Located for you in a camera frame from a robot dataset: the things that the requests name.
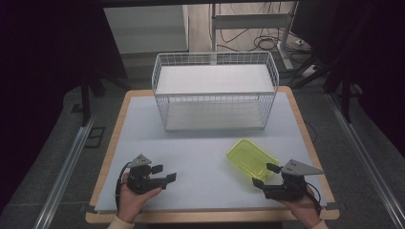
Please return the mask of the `light grey table mat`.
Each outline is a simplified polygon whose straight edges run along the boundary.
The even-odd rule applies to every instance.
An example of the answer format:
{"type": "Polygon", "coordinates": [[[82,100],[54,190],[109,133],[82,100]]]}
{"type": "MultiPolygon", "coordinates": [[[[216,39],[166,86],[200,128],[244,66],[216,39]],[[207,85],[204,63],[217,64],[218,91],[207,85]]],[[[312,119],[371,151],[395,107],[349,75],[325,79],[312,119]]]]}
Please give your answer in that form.
{"type": "Polygon", "coordinates": [[[116,210],[119,173],[138,155],[163,166],[159,177],[177,175],[166,190],[146,203],[144,211],[277,207],[276,201],[265,198],[251,178],[226,158],[228,150],[243,138],[276,157],[281,165],[292,159],[314,164],[286,93],[276,94],[266,127],[248,131],[167,132],[155,98],[132,96],[96,210],[102,213],[116,210]]]}

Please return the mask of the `black metal stand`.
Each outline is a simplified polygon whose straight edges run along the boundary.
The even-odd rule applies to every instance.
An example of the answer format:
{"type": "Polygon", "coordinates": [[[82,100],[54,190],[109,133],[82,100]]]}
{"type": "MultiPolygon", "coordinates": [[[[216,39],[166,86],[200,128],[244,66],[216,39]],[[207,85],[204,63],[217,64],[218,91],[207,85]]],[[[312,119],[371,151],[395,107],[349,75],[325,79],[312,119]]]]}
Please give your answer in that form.
{"type": "Polygon", "coordinates": [[[127,77],[122,62],[108,64],[106,67],[96,67],[95,65],[78,62],[75,64],[75,70],[80,82],[82,127],[90,123],[92,116],[90,93],[93,93],[95,97],[102,97],[105,95],[106,89],[102,83],[103,79],[111,82],[126,92],[132,89],[131,86],[120,81],[121,78],[127,77]]]}
{"type": "Polygon", "coordinates": [[[340,112],[344,119],[351,123],[350,116],[350,99],[353,97],[351,91],[351,67],[348,65],[346,57],[337,57],[330,64],[321,65],[309,76],[304,77],[296,83],[291,83],[292,89],[302,88],[311,81],[328,74],[323,90],[326,94],[333,94],[337,89],[340,89],[340,112]]]}

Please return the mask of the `white cabinet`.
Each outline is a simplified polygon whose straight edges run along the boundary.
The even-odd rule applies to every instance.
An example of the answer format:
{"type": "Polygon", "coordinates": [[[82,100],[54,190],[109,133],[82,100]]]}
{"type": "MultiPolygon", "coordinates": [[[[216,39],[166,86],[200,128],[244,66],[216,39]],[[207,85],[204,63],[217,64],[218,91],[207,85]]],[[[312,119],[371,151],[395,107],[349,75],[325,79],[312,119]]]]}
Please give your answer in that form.
{"type": "Polygon", "coordinates": [[[120,53],[188,50],[185,5],[105,8],[104,13],[120,53]]]}

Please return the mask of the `white metal desk frame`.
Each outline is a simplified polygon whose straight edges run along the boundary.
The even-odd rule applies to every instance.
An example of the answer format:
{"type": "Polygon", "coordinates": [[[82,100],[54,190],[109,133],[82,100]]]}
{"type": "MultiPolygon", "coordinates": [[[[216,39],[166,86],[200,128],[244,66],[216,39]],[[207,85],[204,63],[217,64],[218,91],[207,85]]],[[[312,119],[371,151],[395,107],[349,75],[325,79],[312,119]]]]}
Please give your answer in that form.
{"type": "Polygon", "coordinates": [[[282,29],[283,35],[275,43],[287,71],[293,69],[287,55],[286,44],[294,19],[298,1],[290,4],[286,13],[253,13],[253,14],[218,14],[217,6],[211,5],[211,51],[217,50],[217,30],[245,30],[245,29],[282,29]]]}

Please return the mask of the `white wire shelf rack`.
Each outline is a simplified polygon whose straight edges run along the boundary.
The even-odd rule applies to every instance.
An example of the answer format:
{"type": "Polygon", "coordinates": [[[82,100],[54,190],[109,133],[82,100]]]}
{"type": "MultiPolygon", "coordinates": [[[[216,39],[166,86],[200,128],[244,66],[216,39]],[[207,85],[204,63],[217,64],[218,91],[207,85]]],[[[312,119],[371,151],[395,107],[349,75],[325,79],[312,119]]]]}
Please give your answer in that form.
{"type": "Polygon", "coordinates": [[[270,52],[160,53],[152,74],[167,131],[264,129],[278,86],[270,52]]]}

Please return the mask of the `yellow translucent plastic tray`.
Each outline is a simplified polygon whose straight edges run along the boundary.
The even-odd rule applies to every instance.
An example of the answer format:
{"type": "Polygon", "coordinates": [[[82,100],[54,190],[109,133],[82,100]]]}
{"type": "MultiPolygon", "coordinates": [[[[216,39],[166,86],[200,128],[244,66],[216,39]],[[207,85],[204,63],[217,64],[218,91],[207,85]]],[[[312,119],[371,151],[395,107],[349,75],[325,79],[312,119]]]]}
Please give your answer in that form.
{"type": "Polygon", "coordinates": [[[261,181],[266,180],[272,174],[267,168],[269,163],[279,165],[279,160],[276,157],[271,156],[246,138],[238,140],[227,151],[226,158],[248,177],[261,181]]]}

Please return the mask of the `dark curtain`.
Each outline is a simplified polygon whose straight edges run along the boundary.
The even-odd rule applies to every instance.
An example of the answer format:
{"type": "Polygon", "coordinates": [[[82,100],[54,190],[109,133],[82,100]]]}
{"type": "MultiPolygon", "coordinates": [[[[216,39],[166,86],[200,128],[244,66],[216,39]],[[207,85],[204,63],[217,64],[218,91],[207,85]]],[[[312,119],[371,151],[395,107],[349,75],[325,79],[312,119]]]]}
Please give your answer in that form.
{"type": "Polygon", "coordinates": [[[0,213],[48,139],[67,92],[126,71],[104,9],[0,0],[0,213]]]}
{"type": "Polygon", "coordinates": [[[300,0],[292,32],[331,73],[361,90],[365,113],[405,156],[405,0],[300,0]]]}

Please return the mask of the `aluminium floor rail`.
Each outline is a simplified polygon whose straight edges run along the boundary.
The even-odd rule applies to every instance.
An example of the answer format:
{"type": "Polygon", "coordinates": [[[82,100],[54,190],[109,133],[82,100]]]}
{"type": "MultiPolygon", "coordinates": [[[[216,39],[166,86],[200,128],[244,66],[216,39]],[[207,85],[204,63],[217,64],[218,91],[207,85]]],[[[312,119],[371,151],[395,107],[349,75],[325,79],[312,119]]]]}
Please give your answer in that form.
{"type": "Polygon", "coordinates": [[[400,206],[398,199],[394,195],[392,189],[388,186],[383,176],[377,169],[377,166],[370,157],[365,145],[360,140],[354,127],[349,123],[340,112],[340,104],[334,95],[326,94],[333,112],[343,128],[343,131],[349,139],[355,153],[357,154],[360,163],[362,164],[366,174],[368,175],[373,188],[381,199],[388,215],[394,223],[396,229],[405,229],[405,211],[400,206]]]}
{"type": "Polygon", "coordinates": [[[75,136],[74,143],[62,164],[58,176],[53,184],[42,210],[33,226],[33,229],[49,229],[61,199],[66,191],[68,183],[72,177],[75,166],[78,162],[86,139],[93,127],[95,114],[92,114],[86,123],[81,126],[75,136]]]}

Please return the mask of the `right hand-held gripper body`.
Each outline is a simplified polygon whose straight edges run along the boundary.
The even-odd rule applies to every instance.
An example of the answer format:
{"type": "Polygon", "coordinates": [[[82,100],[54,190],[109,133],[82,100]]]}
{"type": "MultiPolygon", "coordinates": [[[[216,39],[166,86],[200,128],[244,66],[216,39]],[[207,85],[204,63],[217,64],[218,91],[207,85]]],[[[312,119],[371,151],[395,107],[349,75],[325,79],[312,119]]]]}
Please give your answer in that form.
{"type": "Polygon", "coordinates": [[[282,176],[283,183],[280,185],[265,185],[263,191],[266,198],[285,201],[299,200],[308,192],[305,176],[323,174],[321,169],[294,159],[280,167],[282,170],[279,174],[282,176]]]}

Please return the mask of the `person's right hand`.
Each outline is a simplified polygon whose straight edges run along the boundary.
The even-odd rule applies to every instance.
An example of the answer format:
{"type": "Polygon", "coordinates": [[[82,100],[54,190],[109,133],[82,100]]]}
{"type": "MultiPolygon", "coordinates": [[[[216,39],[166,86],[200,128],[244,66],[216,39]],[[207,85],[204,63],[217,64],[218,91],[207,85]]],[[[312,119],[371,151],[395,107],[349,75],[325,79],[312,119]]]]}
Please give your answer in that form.
{"type": "Polygon", "coordinates": [[[312,229],[322,221],[317,213],[315,203],[307,196],[295,201],[281,200],[281,203],[287,206],[306,229],[312,229]]]}

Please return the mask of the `black floor plate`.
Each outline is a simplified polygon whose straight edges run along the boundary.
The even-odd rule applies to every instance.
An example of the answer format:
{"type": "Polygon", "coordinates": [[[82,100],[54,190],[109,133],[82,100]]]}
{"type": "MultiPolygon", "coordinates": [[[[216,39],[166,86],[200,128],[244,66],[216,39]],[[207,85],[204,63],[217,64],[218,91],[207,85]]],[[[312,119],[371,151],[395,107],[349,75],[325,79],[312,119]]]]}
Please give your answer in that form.
{"type": "Polygon", "coordinates": [[[104,137],[104,127],[93,127],[88,134],[84,147],[86,149],[97,149],[100,147],[104,137]]]}

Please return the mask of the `person's left hand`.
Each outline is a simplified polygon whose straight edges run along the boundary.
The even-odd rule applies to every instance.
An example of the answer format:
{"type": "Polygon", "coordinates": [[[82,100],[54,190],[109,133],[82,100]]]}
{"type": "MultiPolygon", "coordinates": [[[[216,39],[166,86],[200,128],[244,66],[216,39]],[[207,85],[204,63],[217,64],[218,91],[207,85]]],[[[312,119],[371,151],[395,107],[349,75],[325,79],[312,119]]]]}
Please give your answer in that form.
{"type": "Polygon", "coordinates": [[[127,187],[128,176],[129,174],[125,173],[119,185],[117,217],[126,223],[134,223],[143,205],[157,196],[162,189],[159,187],[145,194],[136,194],[127,187]]]}

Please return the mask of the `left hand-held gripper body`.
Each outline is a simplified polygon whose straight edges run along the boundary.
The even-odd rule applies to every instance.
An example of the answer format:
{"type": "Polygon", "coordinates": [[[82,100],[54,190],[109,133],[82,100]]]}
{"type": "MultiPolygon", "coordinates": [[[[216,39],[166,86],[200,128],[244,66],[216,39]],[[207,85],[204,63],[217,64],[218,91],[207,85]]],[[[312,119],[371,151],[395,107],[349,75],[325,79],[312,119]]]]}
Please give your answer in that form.
{"type": "Polygon", "coordinates": [[[145,194],[161,188],[162,178],[150,178],[152,161],[144,155],[136,156],[129,164],[130,172],[127,187],[136,194],[145,194]]]}

